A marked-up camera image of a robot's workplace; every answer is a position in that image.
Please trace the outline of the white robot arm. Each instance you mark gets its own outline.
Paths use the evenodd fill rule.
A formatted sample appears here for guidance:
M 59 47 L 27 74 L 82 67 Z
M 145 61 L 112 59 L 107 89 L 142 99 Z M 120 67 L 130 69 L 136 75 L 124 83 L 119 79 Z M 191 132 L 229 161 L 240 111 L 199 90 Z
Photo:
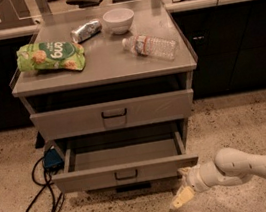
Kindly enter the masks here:
M 182 185 L 171 202 L 174 210 L 189 202 L 196 193 L 203 193 L 216 185 L 244 184 L 252 175 L 266 179 L 266 155 L 224 148 L 217 151 L 213 161 L 183 167 L 178 172 L 182 176 Z

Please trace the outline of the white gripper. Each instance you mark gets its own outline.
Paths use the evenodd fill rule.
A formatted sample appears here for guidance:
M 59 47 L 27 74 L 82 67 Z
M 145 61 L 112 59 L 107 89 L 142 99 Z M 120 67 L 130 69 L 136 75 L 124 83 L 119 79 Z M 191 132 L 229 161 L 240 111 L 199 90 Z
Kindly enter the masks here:
M 186 177 L 186 183 L 188 186 L 180 187 L 175 197 L 171 201 L 170 208 L 175 210 L 181 208 L 187 202 L 189 202 L 195 195 L 195 192 L 203 193 L 209 190 L 209 186 L 203 181 L 200 176 L 200 166 L 183 167 L 179 168 L 178 172 Z

